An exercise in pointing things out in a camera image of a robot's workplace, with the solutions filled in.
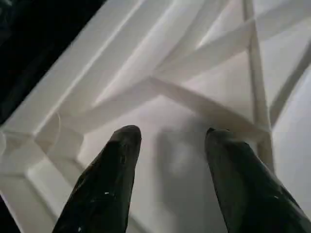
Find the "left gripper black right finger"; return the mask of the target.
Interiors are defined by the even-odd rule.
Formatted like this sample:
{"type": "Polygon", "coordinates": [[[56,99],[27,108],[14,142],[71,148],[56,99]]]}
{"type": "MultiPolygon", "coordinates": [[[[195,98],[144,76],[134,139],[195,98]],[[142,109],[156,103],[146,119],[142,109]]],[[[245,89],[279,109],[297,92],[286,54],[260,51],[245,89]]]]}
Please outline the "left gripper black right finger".
{"type": "Polygon", "coordinates": [[[311,221],[248,143],[209,128],[207,164],[229,233],[309,233],[311,221]]]}

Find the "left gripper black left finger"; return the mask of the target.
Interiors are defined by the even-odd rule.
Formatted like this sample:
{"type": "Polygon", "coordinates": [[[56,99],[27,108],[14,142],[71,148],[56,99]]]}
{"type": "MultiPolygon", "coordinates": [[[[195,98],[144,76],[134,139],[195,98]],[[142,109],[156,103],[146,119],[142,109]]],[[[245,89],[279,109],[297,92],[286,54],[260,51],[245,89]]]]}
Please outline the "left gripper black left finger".
{"type": "Polygon", "coordinates": [[[126,232],[141,141],[136,125],[113,132],[78,178],[54,233],[126,232]]]}

